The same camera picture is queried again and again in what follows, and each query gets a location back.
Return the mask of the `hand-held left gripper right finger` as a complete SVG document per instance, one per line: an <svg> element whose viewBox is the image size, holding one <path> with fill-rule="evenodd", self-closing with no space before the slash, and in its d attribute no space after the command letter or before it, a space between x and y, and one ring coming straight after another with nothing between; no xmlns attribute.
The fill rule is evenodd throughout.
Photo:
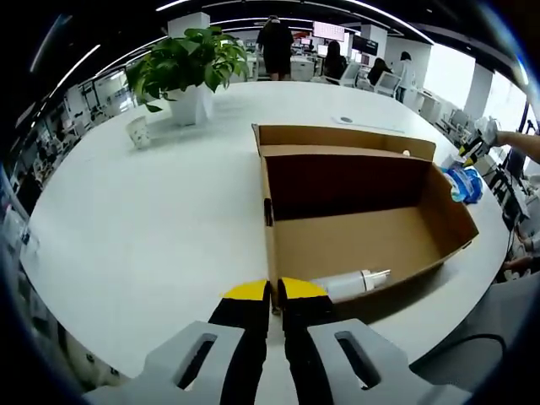
<svg viewBox="0 0 540 405"><path fill-rule="evenodd" d="M362 321L338 320L314 283L279 279L278 303L301 404L464 404L471 396L414 374L407 355Z"/></svg>

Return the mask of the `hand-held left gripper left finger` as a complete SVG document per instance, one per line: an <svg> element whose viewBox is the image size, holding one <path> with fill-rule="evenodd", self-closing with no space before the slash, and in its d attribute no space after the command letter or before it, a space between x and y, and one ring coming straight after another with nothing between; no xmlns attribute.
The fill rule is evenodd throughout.
<svg viewBox="0 0 540 405"><path fill-rule="evenodd" d="M84 394L88 404L252 404L267 353L270 283L224 294L209 320L194 321L152 350L143 371Z"/></svg>

